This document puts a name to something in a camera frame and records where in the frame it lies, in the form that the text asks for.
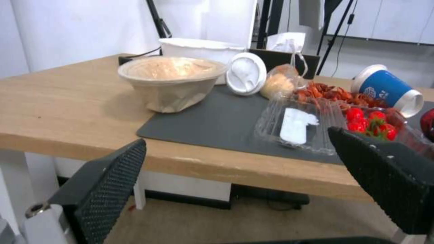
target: floor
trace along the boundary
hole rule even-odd
[[[230,243],[318,237],[389,238],[397,229],[373,203],[311,197],[302,210],[276,211],[265,200],[242,198],[231,210],[147,199],[129,210],[131,197],[106,244]]]

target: red fruit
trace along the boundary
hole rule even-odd
[[[421,129],[424,135],[434,142],[434,109],[424,113],[421,117]]]
[[[369,126],[369,121],[365,118],[355,119],[355,120],[353,120],[353,122],[361,124],[363,126],[363,128],[365,128],[365,130]]]
[[[382,124],[374,129],[374,135],[393,141],[396,137],[396,129],[391,124]]]
[[[386,115],[383,112],[374,111],[369,114],[368,119],[384,119],[386,121]]]
[[[366,127],[364,127],[362,123],[355,122],[355,121],[348,123],[347,127],[348,127],[348,130],[354,131],[354,132],[362,132],[363,133],[366,130]]]
[[[348,122],[352,122],[353,120],[356,119],[362,119],[363,118],[363,110],[361,110],[360,108],[350,108],[347,111],[347,121]]]

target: blue paper cup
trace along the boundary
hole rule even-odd
[[[371,65],[362,70],[351,85],[352,93],[364,93],[376,99],[383,99],[405,117],[417,114],[424,105],[422,94],[394,76],[381,64]]]

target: bread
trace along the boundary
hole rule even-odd
[[[284,95],[289,95],[293,90],[294,85],[291,80],[282,73],[276,73],[267,78],[260,93],[262,96],[271,99],[279,92]]]

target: gray desk mat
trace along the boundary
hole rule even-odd
[[[140,137],[222,148],[307,161],[342,164],[338,156],[323,155],[263,141],[254,135],[255,124],[268,100],[259,94],[236,96],[226,86],[216,86],[200,103],[179,113],[156,113],[138,131]],[[409,123],[420,128],[424,111],[434,107],[425,102],[421,113]]]

